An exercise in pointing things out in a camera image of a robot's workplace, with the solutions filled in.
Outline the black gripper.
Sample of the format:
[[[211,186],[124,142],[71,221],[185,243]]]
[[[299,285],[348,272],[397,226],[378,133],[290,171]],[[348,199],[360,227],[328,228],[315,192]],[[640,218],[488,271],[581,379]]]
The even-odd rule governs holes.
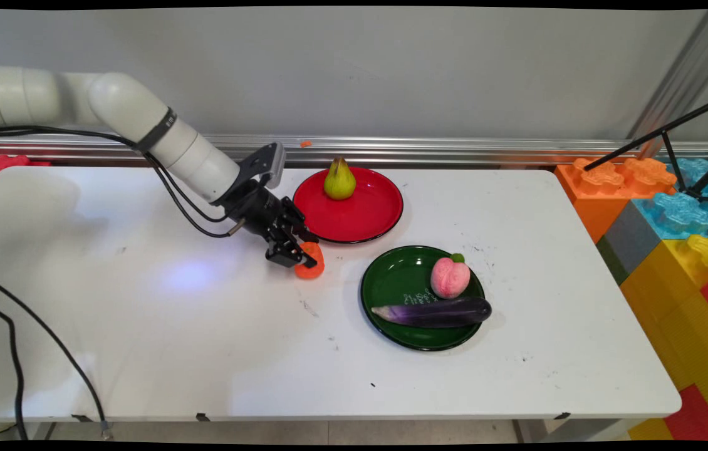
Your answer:
[[[302,243],[319,244],[316,234],[305,224],[305,215],[290,198],[277,199],[262,183],[248,180],[231,188],[221,197],[221,206],[234,225],[232,236],[245,229],[268,243],[265,257],[269,262],[292,268],[303,264],[317,267],[316,257],[301,247]]]

